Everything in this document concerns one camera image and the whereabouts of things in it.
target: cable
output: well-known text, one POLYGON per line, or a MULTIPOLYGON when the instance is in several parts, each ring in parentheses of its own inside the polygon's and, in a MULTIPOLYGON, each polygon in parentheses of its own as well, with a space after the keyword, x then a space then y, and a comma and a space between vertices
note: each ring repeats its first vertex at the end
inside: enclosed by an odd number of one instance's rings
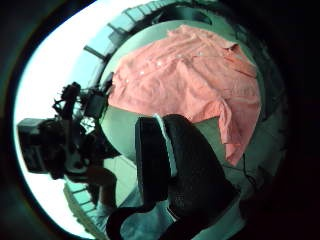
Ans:
POLYGON ((245 156, 245 154, 243 154, 243 174, 248 179, 249 183, 252 185, 254 192, 257 193, 258 192, 257 182, 254 177, 250 176, 247 173, 247 170, 246 170, 246 156, 245 156))

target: fabric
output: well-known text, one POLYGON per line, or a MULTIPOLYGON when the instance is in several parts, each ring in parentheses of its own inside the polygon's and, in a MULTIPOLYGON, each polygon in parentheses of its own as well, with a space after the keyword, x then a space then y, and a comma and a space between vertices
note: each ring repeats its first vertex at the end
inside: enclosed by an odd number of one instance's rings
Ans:
POLYGON ((167 35, 121 59, 109 104, 193 123, 219 117, 226 160, 236 165, 260 112, 255 66, 238 44, 213 32, 182 25, 167 35))

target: wrinkled fabric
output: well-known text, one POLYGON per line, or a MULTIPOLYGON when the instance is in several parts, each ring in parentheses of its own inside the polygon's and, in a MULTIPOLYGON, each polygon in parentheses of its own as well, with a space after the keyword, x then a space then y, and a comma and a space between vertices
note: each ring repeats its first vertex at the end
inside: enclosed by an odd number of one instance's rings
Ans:
POLYGON ((149 116, 180 114, 193 123, 219 117, 232 165, 240 160, 260 113, 256 67, 240 46, 187 25, 124 56, 108 101, 149 116))

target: pink shirt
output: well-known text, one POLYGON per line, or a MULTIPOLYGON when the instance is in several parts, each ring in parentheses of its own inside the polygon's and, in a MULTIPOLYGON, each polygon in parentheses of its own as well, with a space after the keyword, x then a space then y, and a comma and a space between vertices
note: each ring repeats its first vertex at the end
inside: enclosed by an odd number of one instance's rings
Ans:
POLYGON ((260 113, 256 68, 236 43, 181 25, 123 57, 109 104, 145 115, 219 117, 226 160, 236 165, 260 113))

